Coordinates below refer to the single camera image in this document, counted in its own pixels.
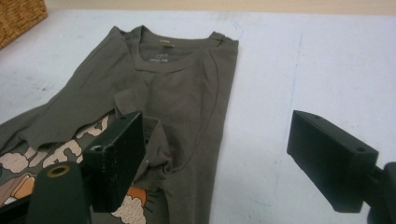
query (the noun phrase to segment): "cartoon print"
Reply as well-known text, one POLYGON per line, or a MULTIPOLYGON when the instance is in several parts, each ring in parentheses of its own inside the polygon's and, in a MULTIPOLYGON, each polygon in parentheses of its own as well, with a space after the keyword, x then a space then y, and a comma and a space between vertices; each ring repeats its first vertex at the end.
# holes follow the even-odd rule
POLYGON ((8 181, 0 185, 0 206, 12 203, 32 193, 36 174, 27 172, 26 170, 29 168, 39 168, 37 165, 42 162, 42 167, 39 168, 40 170, 56 162, 73 160, 66 156, 66 151, 71 152, 72 157, 75 157, 74 160, 80 163, 82 161, 82 148, 78 144, 77 140, 87 135, 99 135, 107 128, 108 121, 109 115, 106 115, 99 120, 98 123, 88 126, 78 132, 76 134, 76 139, 72 139, 69 142, 64 143, 55 150, 44 148, 36 150, 28 147, 26 152, 23 154, 6 153, 0 157, 0 169, 3 169, 2 173, 4 173, 4 171, 9 171, 12 174, 17 175, 17 177, 11 177, 8 181))
POLYGON ((0 206, 17 201, 33 191, 35 177, 32 174, 22 175, 10 179, 5 185, 0 186, 0 206))
POLYGON ((147 194, 143 189, 131 186, 121 207, 116 212, 111 213, 111 215, 120 217, 122 223, 125 224, 146 224, 143 209, 146 199, 147 194))
MULTIPOLYGON (((42 168, 60 161, 80 163, 83 149, 81 141, 87 144, 84 139, 93 140, 107 128, 110 121, 109 115, 103 117, 98 123, 81 129, 72 140, 60 147, 40 148, 39 150, 28 147, 25 152, 7 153, 0 157, 0 171, 3 173, 7 171, 14 175, 0 184, 0 206, 30 195, 33 191, 35 176, 42 168)), ((146 224, 148 223, 147 214, 153 213, 152 206, 158 199, 158 195, 131 186, 121 207, 116 212, 107 215, 124 224, 146 224)))

